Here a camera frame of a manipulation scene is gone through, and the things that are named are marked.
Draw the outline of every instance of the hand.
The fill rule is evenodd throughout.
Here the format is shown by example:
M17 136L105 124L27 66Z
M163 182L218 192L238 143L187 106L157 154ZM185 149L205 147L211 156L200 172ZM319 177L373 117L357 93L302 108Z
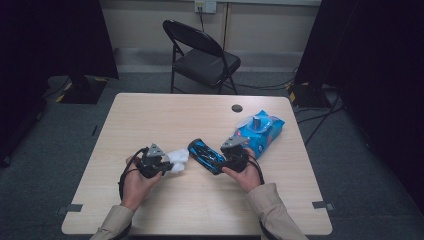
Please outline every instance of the hand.
M127 158L127 164L130 162L131 158L132 156ZM140 161L140 158L136 157L134 161L138 162ZM134 162L131 163L128 168L128 172L133 169L137 169ZM121 205L135 212L138 206L140 206L144 199L146 199L149 195L153 186L160 181L161 177L162 172L159 172L152 178L145 178L138 170L129 172L125 177L124 195L122 197Z
M250 156L255 157L255 153L252 151L252 149L246 148L246 150ZM247 163L247 166L243 172L238 173L227 167L223 167L222 171L236 180L236 182L245 192L250 192L255 187L261 185L258 170L255 168L255 166L252 165L252 163L250 163L250 161Z

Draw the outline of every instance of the table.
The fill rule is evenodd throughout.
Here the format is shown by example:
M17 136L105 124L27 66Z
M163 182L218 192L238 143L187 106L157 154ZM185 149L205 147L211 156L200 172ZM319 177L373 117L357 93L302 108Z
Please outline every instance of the table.
M236 113L232 106L243 111ZM163 151L186 148L201 138L219 151L236 124L260 110L283 119L279 137L258 160L265 182L275 182L289 214L307 235L326 235L332 226L287 98L188 94L118 94L100 133L68 212L65 234L94 234L112 205L125 159L156 143ZM260 235L245 194L226 174L212 175L193 159L179 174L168 173L133 217L132 235Z

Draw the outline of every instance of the person's right hand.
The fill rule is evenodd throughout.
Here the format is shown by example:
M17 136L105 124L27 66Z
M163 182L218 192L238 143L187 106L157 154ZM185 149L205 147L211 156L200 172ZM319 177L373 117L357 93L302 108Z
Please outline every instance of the person's right hand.
M252 149L246 148L246 150L250 156L252 156L253 158L255 157L255 153L252 151ZM250 156L249 156L250 160L256 164L256 161ZM240 185L240 187L245 192L250 192L257 186L261 185L261 180L259 178L258 170L252 164L253 163L249 161L247 163L246 168L243 170L243 172L240 172L240 173L233 171L232 169L227 167L223 167L222 171L228 174L234 180L236 180L236 182Z

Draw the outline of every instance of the black round hole cover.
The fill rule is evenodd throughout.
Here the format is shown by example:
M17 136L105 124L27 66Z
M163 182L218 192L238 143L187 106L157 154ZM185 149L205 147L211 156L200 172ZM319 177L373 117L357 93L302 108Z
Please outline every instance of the black round hole cover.
M242 107L242 106L240 106L240 105L238 105L238 104L234 104L234 105L231 107L231 109L232 109L234 112L241 112L241 111L243 111L243 107Z

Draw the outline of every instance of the beige sleeve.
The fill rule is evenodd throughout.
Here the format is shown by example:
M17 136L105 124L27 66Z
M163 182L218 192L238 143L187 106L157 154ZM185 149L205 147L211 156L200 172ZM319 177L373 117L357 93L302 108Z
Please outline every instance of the beige sleeve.
M134 212L124 206L115 205L103 221L102 226L90 239L103 240L118 236L131 223Z
M275 183L256 187L247 201L265 228L277 239L308 239L287 213Z

